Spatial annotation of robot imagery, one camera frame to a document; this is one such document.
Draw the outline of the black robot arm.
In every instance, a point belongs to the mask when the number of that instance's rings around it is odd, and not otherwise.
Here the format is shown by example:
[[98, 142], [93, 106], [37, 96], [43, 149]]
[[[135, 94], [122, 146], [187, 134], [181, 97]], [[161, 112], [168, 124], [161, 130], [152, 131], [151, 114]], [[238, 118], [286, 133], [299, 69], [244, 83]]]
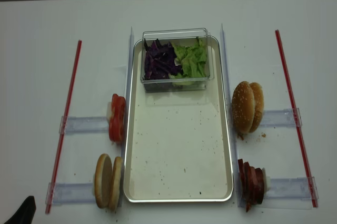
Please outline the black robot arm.
[[28, 196], [4, 224], [31, 224], [36, 212], [34, 196]]

